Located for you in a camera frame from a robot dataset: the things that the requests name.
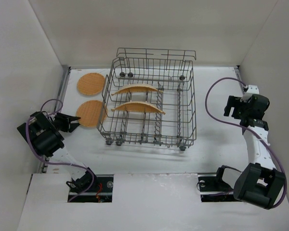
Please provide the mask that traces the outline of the round woven plate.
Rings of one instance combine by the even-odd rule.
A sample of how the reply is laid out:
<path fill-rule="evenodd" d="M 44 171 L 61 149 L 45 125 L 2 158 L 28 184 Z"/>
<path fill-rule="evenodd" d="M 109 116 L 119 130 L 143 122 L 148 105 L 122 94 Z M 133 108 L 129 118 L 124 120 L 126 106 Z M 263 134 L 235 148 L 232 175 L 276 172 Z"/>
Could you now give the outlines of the round woven plate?
<path fill-rule="evenodd" d="M 103 122 L 107 117 L 107 109 L 101 101 L 90 100 L 79 106 L 76 116 L 80 117 L 78 122 L 87 128 L 93 128 L 98 125 L 98 122 Z"/>
<path fill-rule="evenodd" d="M 83 75 L 77 82 L 77 90 L 85 96 L 94 96 L 102 92 L 105 85 L 105 77 L 99 73 Z"/>

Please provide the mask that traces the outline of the far round woven plate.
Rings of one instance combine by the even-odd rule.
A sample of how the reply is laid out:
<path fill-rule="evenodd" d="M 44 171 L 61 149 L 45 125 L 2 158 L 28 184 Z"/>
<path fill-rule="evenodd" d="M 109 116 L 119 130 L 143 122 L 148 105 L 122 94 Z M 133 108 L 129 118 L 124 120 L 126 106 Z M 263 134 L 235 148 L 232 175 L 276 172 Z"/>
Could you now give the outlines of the far round woven plate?
<path fill-rule="evenodd" d="M 83 75 L 77 82 L 77 90 L 85 96 L 94 96 L 102 92 L 105 85 L 105 77 L 99 73 Z"/>

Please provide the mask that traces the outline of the fish-shaped woven plate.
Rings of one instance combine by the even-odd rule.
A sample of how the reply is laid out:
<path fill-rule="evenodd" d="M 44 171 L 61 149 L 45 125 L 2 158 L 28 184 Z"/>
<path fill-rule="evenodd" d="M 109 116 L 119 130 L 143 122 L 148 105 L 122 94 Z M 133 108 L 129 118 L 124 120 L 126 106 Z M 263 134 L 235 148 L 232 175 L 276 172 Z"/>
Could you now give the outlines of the fish-shaped woven plate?
<path fill-rule="evenodd" d="M 111 111 L 126 111 L 126 112 L 139 112 L 139 113 L 159 113 L 165 115 L 166 113 L 158 109 L 153 104 L 141 101 L 126 102 L 116 108 L 111 108 Z"/>
<path fill-rule="evenodd" d="M 124 85 L 115 93 L 112 93 L 111 95 L 114 96 L 117 94 L 135 93 L 135 92 L 163 92 L 163 90 L 159 90 L 149 84 L 128 84 L 128 85 Z"/>

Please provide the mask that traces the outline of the near round woven plate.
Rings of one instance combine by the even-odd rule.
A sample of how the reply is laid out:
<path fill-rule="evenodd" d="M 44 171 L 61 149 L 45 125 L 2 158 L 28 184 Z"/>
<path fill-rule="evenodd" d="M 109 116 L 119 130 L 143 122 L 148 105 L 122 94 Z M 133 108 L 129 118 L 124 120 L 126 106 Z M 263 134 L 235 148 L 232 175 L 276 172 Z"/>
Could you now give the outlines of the near round woven plate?
<path fill-rule="evenodd" d="M 98 125 L 98 122 L 103 122 L 107 117 L 107 109 L 101 101 L 90 100 L 79 106 L 76 116 L 80 117 L 78 122 L 87 128 L 93 128 Z"/>

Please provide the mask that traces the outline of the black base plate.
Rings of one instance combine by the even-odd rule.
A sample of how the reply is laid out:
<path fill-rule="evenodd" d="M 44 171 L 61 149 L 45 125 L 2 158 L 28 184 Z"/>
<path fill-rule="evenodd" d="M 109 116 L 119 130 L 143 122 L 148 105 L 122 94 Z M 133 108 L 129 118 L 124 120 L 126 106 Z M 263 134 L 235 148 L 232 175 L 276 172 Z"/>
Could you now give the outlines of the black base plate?
<path fill-rule="evenodd" d="M 233 188 L 215 176 L 198 177 L 197 189 L 203 203 L 238 202 L 233 196 Z"/>
<path fill-rule="evenodd" d="M 113 187 L 114 187 L 114 175 L 97 175 L 97 180 L 93 186 L 72 199 L 78 194 L 77 189 L 71 184 L 70 181 L 67 182 L 69 186 L 69 195 L 67 201 L 70 203 L 111 203 L 113 197 Z"/>

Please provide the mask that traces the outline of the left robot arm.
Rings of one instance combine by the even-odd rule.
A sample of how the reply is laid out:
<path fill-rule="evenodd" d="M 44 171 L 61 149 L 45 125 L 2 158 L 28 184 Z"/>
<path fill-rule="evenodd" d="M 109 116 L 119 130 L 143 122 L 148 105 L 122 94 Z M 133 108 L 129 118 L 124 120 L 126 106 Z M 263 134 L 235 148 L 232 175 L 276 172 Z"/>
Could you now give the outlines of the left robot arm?
<path fill-rule="evenodd" d="M 62 113 L 51 118 L 43 112 L 35 112 L 27 122 L 17 127 L 37 159 L 47 165 L 66 167 L 71 175 L 71 181 L 66 184 L 75 193 L 86 192 L 98 184 L 93 171 L 69 153 L 60 133 L 73 132 L 79 126 L 79 119 Z"/>

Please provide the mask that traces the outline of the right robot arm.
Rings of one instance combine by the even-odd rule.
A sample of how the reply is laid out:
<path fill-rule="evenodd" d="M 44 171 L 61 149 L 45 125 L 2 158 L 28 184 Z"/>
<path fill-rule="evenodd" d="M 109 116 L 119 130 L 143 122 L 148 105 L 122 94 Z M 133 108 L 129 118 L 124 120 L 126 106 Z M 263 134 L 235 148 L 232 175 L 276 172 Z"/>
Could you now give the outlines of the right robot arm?
<path fill-rule="evenodd" d="M 264 209 L 274 208 L 274 203 L 286 180 L 278 171 L 268 150 L 268 125 L 263 120 L 270 101 L 267 97 L 252 94 L 249 98 L 229 96 L 224 116 L 239 119 L 245 139 L 249 164 L 233 186 L 236 200 Z"/>

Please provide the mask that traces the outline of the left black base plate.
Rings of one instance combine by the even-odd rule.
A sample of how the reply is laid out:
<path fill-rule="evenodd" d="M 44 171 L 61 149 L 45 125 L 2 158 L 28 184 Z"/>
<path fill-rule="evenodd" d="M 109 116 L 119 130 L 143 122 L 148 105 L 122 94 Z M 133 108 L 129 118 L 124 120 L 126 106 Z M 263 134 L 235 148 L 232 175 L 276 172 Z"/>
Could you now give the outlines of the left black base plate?
<path fill-rule="evenodd" d="M 69 186 L 69 195 L 67 201 L 70 203 L 111 203 L 113 197 L 113 187 L 114 187 L 114 175 L 97 175 L 97 180 L 93 186 L 72 199 L 78 194 L 77 189 L 71 184 L 70 181 L 67 182 Z"/>

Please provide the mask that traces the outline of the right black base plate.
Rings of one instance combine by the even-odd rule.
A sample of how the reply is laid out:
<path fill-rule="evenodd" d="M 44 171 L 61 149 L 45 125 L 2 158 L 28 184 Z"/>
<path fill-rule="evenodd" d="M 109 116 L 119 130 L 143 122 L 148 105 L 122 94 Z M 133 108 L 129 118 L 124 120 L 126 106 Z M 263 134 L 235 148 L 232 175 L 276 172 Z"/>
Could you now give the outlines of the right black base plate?
<path fill-rule="evenodd" d="M 197 189 L 203 203 L 238 202 L 233 196 L 233 188 L 215 176 L 198 177 Z"/>

